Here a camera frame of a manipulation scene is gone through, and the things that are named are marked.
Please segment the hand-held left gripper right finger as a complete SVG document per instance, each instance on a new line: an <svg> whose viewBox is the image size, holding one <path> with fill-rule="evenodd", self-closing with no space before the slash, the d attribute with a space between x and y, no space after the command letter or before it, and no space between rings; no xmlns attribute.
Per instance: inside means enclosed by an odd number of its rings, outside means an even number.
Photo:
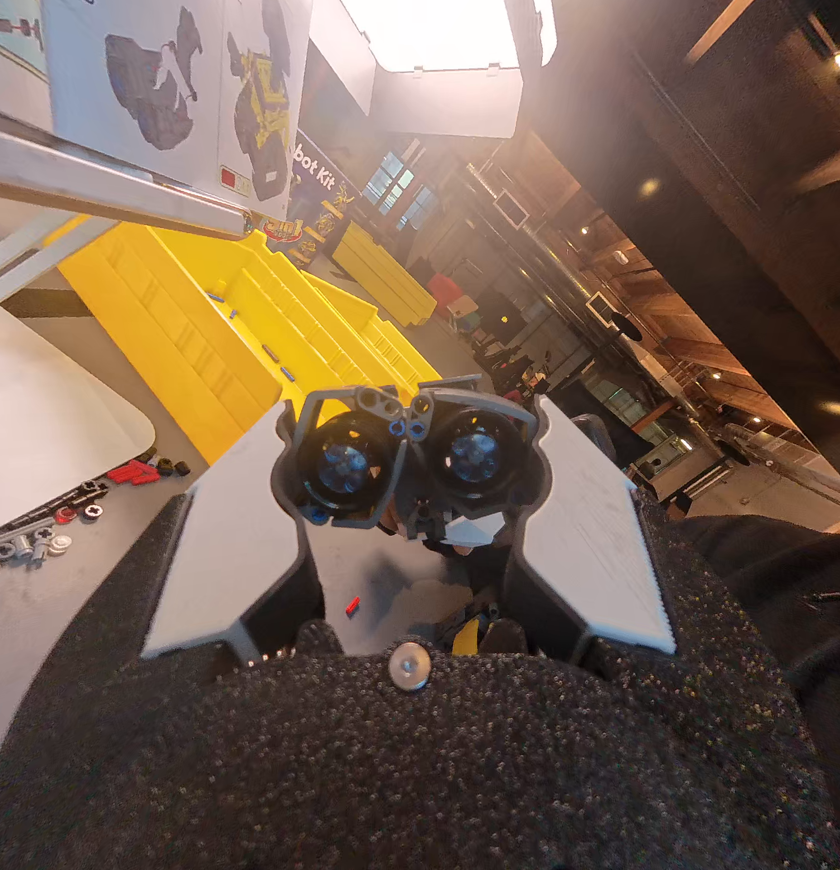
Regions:
<svg viewBox="0 0 840 870"><path fill-rule="evenodd" d="M584 656L597 639L675 654L636 486L547 397L536 412L541 477L514 529L505 612L546 656Z"/></svg>

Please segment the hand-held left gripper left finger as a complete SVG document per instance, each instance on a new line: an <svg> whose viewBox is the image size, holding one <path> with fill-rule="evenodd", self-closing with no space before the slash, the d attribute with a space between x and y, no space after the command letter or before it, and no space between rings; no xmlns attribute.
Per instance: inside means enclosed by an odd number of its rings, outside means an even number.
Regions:
<svg viewBox="0 0 840 870"><path fill-rule="evenodd" d="M226 645L240 663L292 657L325 617L306 521L281 477L295 411L279 401L186 493L142 647L155 659Z"/></svg>

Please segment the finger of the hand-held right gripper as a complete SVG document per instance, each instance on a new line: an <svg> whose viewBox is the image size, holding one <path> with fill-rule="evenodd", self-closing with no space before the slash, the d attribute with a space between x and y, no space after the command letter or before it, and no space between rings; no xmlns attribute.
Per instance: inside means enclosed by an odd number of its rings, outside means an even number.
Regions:
<svg viewBox="0 0 840 870"><path fill-rule="evenodd" d="M460 516L452 519L445 527L442 543L453 547L477 548L493 543L505 526L505 516L495 512L474 519Z"/></svg>

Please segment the yellow toy robot body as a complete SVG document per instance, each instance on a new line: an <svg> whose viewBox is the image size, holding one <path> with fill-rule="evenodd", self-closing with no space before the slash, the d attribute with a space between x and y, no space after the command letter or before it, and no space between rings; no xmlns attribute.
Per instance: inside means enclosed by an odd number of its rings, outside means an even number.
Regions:
<svg viewBox="0 0 840 870"><path fill-rule="evenodd" d="M435 625L435 645L454 656L478 654L491 625L501 617L499 603L477 596Z"/></svg>

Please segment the grey Lego engine assembly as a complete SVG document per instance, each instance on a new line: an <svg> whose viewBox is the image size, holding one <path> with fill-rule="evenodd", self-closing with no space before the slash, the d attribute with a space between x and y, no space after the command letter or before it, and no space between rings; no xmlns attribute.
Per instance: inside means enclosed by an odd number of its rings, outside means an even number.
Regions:
<svg viewBox="0 0 840 870"><path fill-rule="evenodd" d="M286 472L292 504L313 525L371 529L386 512L408 540L442 543L452 519L513 519L534 500L538 419L478 390L479 376L418 386L311 393L295 420Z"/></svg>

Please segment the person's right forearm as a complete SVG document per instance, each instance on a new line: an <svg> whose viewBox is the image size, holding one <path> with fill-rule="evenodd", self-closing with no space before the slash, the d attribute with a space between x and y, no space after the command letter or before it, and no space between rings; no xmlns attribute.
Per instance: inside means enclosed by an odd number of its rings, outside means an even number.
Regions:
<svg viewBox="0 0 840 870"><path fill-rule="evenodd" d="M740 603L799 693L840 691L840 534L757 515L672 524Z"/></svg>

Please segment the red and black toy pieces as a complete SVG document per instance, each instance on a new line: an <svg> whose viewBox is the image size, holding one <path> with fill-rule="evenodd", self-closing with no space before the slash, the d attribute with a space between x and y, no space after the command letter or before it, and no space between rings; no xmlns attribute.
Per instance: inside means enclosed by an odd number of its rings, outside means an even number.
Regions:
<svg viewBox="0 0 840 870"><path fill-rule="evenodd" d="M75 519L93 524L103 515L101 502L114 486L127 484L140 487L170 477L184 478L191 471L186 461L173 462L151 449L98 478L83 481L64 495L49 501L44 506L45 516L60 526L68 525Z"/></svg>

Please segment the yellow plastic bin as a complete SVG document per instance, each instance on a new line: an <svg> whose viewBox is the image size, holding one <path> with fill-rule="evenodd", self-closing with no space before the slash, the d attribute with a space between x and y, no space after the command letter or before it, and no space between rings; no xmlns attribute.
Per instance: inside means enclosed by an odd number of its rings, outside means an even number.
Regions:
<svg viewBox="0 0 840 870"><path fill-rule="evenodd" d="M299 274L311 286L304 303L333 339L344 357L359 371L349 375L346 363L336 372L346 386L367 383L396 386L402 400L410 400L418 386L439 380L439 373L378 308L347 290L306 271Z"/></svg>
<svg viewBox="0 0 840 870"><path fill-rule="evenodd" d="M279 400L346 386L338 362L359 375L304 303L311 286L260 234L227 242L120 223L58 269L208 464Z"/></svg>

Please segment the pile of grey toy pieces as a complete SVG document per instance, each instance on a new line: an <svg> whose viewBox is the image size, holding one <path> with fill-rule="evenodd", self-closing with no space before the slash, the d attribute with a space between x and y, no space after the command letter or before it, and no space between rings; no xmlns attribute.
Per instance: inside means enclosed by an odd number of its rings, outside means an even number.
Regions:
<svg viewBox="0 0 840 870"><path fill-rule="evenodd" d="M49 557L64 555L72 538L51 519L0 532L0 571L3 567L40 567Z"/></svg>

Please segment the white book stand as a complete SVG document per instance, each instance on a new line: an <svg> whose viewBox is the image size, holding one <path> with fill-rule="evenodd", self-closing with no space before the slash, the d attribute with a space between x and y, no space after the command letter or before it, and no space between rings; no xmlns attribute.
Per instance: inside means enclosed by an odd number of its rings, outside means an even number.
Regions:
<svg viewBox="0 0 840 870"><path fill-rule="evenodd" d="M149 419L1 303L121 222L238 241L248 206L77 148L0 113L0 205L40 207L0 241L0 527L142 451Z"/></svg>

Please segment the stack of yellow bins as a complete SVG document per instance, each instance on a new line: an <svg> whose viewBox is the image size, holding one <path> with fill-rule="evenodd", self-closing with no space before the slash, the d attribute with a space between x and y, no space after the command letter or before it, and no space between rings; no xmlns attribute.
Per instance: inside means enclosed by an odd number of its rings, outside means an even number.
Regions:
<svg viewBox="0 0 840 870"><path fill-rule="evenodd" d="M354 221L345 230L333 259L404 327L426 324L436 310L436 300L426 288Z"/></svg>

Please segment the blue toy kit box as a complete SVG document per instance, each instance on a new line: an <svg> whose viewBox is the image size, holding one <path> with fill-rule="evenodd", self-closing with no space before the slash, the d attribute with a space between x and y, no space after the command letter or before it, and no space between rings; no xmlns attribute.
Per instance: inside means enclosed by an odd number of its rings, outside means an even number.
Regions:
<svg viewBox="0 0 840 870"><path fill-rule="evenodd" d="M264 218L259 231L270 251L283 253L297 269L306 270L319 254L338 247L360 193L301 130L295 136L292 168L286 217Z"/></svg>

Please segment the instruction booklet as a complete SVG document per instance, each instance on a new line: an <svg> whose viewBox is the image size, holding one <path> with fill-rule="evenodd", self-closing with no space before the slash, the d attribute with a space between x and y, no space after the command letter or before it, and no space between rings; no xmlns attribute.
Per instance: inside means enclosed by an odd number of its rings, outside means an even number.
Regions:
<svg viewBox="0 0 840 870"><path fill-rule="evenodd" d="M0 114L286 217L310 1L0 1Z"/></svg>

